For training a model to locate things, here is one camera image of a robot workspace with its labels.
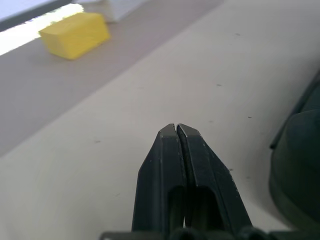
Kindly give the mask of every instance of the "yellow block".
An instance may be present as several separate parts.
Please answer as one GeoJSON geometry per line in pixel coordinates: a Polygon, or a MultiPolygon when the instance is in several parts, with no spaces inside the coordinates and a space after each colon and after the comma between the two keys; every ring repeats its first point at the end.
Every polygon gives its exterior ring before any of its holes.
{"type": "Polygon", "coordinates": [[[76,59],[110,38],[104,17],[80,12],[39,31],[48,51],[66,59],[76,59]]]}

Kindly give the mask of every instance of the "white box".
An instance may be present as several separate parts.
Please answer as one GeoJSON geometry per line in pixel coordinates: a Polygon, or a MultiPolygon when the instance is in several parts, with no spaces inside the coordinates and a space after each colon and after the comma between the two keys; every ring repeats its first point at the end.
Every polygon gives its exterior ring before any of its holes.
{"type": "Polygon", "coordinates": [[[85,12],[100,13],[107,22],[118,22],[148,0],[76,0],[85,12]]]}

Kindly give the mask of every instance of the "white table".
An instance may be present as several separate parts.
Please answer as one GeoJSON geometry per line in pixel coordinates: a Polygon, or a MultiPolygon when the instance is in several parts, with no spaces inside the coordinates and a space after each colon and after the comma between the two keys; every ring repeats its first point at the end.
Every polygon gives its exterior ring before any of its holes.
{"type": "Polygon", "coordinates": [[[0,32],[30,19],[60,8],[72,0],[12,0],[0,1],[0,32]]]}
{"type": "Polygon", "coordinates": [[[39,40],[1,56],[0,238],[128,231],[138,170],[168,123],[198,129],[233,169],[255,226],[287,229],[268,146],[320,65],[319,7],[155,0],[76,61],[39,40]]]}

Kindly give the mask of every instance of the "sponge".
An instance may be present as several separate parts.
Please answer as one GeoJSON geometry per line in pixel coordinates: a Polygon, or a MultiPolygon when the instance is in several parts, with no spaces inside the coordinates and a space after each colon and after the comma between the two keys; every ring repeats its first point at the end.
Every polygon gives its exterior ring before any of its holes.
{"type": "Polygon", "coordinates": [[[41,39],[54,55],[76,59],[110,38],[104,17],[80,12],[39,31],[41,39]]]}

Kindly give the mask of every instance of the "black object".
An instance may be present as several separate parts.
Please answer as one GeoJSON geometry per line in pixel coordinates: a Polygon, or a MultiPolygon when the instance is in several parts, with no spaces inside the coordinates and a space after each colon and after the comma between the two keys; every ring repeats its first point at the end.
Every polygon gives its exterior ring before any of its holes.
{"type": "Polygon", "coordinates": [[[320,231],[320,73],[271,144],[270,193],[297,227],[320,231]]]}
{"type": "Polygon", "coordinates": [[[169,124],[140,168],[132,232],[106,232],[100,240],[320,240],[320,232],[252,227],[229,170],[200,133],[169,124]]]}

